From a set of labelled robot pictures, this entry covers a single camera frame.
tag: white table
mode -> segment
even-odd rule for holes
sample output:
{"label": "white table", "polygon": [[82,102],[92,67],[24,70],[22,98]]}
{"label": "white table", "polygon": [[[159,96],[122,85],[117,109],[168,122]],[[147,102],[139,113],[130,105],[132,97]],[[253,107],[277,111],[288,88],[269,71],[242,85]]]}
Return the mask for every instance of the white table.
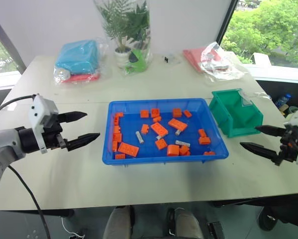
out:
{"label": "white table", "polygon": [[[280,167],[256,156],[239,142],[260,143],[279,149],[279,138],[257,134],[237,138],[222,135],[230,156],[207,163],[167,163],[109,166],[102,162],[108,103],[113,100],[205,98],[211,91],[243,88],[253,97],[262,88],[251,76],[225,83],[209,83],[186,61],[166,65],[156,57],[141,74],[125,77],[112,66],[111,77],[82,87],[59,88],[52,82],[53,57],[36,57],[6,99],[40,93],[54,100],[60,112],[83,111],[88,116],[63,125],[63,137],[73,139],[101,132],[91,144],[71,152],[35,152],[13,163],[32,189],[42,209],[67,209],[129,204],[230,200],[298,193],[298,165]],[[265,98],[252,98],[264,114],[264,124],[282,126],[284,118]],[[30,101],[19,102],[14,111],[0,112],[0,129],[30,127]],[[0,210],[33,210],[30,196],[6,170],[0,183]]]}

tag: blue cloth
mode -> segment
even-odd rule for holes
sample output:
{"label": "blue cloth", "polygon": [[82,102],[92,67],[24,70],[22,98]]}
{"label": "blue cloth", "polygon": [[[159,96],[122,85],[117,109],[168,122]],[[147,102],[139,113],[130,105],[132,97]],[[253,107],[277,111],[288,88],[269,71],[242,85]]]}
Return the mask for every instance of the blue cloth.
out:
{"label": "blue cloth", "polygon": [[55,63],[72,75],[94,73],[98,67],[98,50],[94,40],[67,43],[62,48]]}

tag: green bin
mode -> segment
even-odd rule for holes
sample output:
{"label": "green bin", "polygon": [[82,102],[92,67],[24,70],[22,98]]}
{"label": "green bin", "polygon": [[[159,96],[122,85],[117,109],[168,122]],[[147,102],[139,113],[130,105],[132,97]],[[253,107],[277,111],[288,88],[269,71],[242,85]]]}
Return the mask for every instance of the green bin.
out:
{"label": "green bin", "polygon": [[263,124],[263,114],[252,102],[244,106],[239,91],[213,91],[214,95],[209,109],[212,112],[218,127],[227,137],[237,137],[260,133],[256,126]]}

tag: person's leg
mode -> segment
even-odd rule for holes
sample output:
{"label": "person's leg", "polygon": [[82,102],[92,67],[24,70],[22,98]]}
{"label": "person's leg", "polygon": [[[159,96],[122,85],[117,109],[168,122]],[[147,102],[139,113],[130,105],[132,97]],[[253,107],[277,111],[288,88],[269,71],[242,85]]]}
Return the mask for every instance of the person's leg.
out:
{"label": "person's leg", "polygon": [[183,209],[175,211],[175,230],[177,237],[203,239],[198,220],[191,212]]}
{"label": "person's leg", "polygon": [[131,220],[130,207],[115,208],[105,226],[102,239],[130,239]]}

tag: water bottle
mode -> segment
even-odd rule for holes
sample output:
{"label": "water bottle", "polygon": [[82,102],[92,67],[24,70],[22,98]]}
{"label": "water bottle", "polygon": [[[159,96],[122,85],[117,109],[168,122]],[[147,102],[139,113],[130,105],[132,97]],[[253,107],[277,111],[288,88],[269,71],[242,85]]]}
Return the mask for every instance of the water bottle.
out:
{"label": "water bottle", "polygon": [[286,104],[292,96],[290,94],[285,94],[284,96],[280,97],[277,101],[275,101],[275,105],[277,108],[280,108],[284,104]]}

